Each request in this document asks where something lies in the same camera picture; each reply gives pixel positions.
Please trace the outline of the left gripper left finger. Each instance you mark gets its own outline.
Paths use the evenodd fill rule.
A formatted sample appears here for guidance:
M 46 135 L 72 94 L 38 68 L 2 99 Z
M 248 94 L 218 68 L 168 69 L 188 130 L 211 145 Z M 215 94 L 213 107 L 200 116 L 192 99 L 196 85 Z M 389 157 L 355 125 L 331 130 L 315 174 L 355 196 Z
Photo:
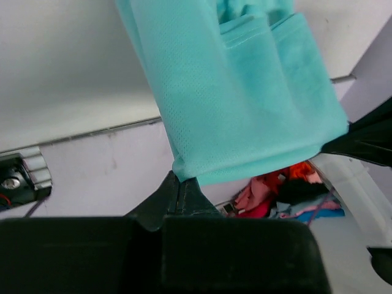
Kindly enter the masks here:
M 169 173 L 125 216 L 3 219 L 1 292 L 158 293 L 159 227 L 178 186 Z

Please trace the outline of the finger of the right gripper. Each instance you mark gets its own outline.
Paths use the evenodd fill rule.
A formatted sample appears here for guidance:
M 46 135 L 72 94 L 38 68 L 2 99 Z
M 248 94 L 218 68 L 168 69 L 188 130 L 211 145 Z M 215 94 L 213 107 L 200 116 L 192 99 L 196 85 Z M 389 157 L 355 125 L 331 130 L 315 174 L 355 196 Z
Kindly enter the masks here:
M 324 144 L 321 152 L 391 167 L 391 99 L 349 124 L 349 131 Z

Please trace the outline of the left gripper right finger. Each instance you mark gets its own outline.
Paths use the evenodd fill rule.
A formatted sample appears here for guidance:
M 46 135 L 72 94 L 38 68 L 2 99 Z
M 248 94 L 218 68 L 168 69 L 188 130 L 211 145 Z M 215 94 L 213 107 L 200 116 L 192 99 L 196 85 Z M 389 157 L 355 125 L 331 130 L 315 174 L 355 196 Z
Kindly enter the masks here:
M 161 293 L 330 293 L 319 246 L 294 220 L 166 216 Z

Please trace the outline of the teal green t shirt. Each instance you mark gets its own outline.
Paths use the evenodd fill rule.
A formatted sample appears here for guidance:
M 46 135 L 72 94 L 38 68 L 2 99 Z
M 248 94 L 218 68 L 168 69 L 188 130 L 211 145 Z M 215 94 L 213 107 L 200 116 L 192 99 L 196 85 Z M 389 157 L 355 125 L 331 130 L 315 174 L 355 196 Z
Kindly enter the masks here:
M 216 184 L 302 162 L 347 133 L 292 1 L 118 1 L 180 181 Z

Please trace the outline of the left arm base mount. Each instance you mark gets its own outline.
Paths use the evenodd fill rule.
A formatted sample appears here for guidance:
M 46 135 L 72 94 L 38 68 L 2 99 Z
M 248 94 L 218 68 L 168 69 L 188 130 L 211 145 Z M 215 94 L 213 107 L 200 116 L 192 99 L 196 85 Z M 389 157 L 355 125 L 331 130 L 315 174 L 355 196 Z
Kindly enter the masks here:
M 38 146 L 1 153 L 1 211 L 47 198 L 52 185 Z

